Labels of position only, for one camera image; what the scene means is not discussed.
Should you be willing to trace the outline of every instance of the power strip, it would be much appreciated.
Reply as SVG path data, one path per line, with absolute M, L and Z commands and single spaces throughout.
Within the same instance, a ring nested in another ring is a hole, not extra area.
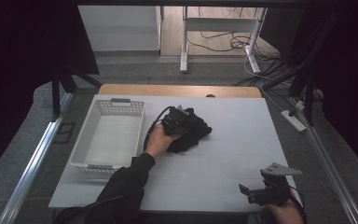
M 293 126 L 295 129 L 301 133 L 304 132 L 307 128 L 302 124 L 295 116 L 290 117 L 288 110 L 283 110 L 281 115 Z

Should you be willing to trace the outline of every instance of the gray floor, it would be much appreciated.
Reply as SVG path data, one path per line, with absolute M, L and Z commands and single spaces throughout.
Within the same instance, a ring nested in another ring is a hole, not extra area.
M 185 75 L 179 73 L 178 58 L 123 58 L 100 55 L 97 57 L 97 61 L 101 75 L 94 77 L 102 83 L 231 86 L 249 76 L 244 72 L 243 58 L 191 58 L 188 73 Z M 261 64 L 264 69 L 267 66 L 267 63 Z M 81 80 L 78 80 L 77 83 L 82 88 L 90 87 L 88 83 Z M 280 85 L 274 90 L 285 95 L 285 89 L 287 89 L 286 85 Z M 89 89 L 82 90 L 84 91 L 79 92 L 74 98 L 71 103 L 73 104 L 72 106 L 87 106 L 87 102 L 84 101 L 84 97 L 87 98 L 87 94 L 84 93 Z M 280 107 L 290 108 L 290 105 L 281 97 L 270 91 L 267 94 Z M 304 172 L 304 175 L 298 178 L 296 182 L 298 188 L 305 194 L 310 223 L 350 223 L 335 194 L 335 190 L 328 183 L 323 168 L 310 145 L 308 136 L 303 133 L 297 133 L 279 115 L 280 109 L 270 101 L 267 102 L 289 165 Z M 358 159 L 345 141 L 325 120 L 321 111 L 321 103 L 316 103 L 314 110 L 315 127 L 334 160 L 341 177 L 358 204 Z M 50 119 L 51 87 L 46 84 L 34 92 L 34 105 L 0 160 L 0 216 Z M 67 147 L 59 145 L 52 147 L 49 151 L 52 156 L 47 157 L 44 164 L 65 161 L 65 159 L 60 158 L 54 159 L 55 157 L 53 156 L 54 153 L 63 148 Z M 60 176 L 53 174 L 53 171 L 49 169 L 43 169 L 43 171 L 40 172 L 40 176 L 44 175 L 46 177 L 39 177 L 39 179 L 35 180 L 16 223 L 51 222 L 52 211 L 47 209 L 47 204 L 55 183 Z

